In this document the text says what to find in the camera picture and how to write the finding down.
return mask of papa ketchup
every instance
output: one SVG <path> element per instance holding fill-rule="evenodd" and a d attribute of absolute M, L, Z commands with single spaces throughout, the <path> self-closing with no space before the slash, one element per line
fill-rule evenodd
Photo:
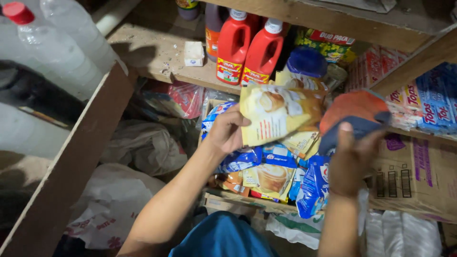
<path fill-rule="evenodd" d="M 282 21 L 270 18 L 248 50 L 241 85 L 267 84 L 282 50 Z"/>
<path fill-rule="evenodd" d="M 245 11 L 231 9 L 218 39 L 216 77 L 227 84 L 239 85 L 248 53 L 252 29 Z"/>

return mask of hand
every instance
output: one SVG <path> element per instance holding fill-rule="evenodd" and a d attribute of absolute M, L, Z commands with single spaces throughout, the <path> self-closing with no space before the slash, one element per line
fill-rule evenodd
<path fill-rule="evenodd" d="M 217 116 L 205 140 L 210 140 L 226 154 L 232 153 L 243 147 L 241 127 L 249 124 L 251 121 L 243 117 L 236 104 Z"/>
<path fill-rule="evenodd" d="M 378 130 L 355 142 L 352 125 L 340 124 L 338 145 L 329 165 L 329 186 L 333 193 L 357 197 L 384 135 L 384 130 Z"/>

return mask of white bottle cap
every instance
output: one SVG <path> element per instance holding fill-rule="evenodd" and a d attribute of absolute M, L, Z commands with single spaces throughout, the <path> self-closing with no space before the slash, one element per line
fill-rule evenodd
<path fill-rule="evenodd" d="M 282 21 L 274 18 L 268 18 L 265 23 L 265 30 L 271 34 L 278 34 L 282 31 Z"/>
<path fill-rule="evenodd" d="M 239 11 L 235 9 L 230 10 L 230 17 L 237 21 L 244 21 L 248 14 L 245 11 Z"/>

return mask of red bottle cap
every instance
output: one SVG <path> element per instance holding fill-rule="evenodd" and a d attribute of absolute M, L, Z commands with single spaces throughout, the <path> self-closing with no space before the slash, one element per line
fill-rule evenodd
<path fill-rule="evenodd" d="M 20 2 L 12 2 L 4 5 L 3 15 L 17 25 L 26 25 L 35 20 L 32 11 Z"/>

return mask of small white box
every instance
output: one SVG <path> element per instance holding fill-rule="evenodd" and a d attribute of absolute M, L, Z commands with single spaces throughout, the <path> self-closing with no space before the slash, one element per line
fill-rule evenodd
<path fill-rule="evenodd" d="M 184 64 L 186 66 L 203 66 L 205 52 L 201 42 L 186 41 L 184 45 Z"/>

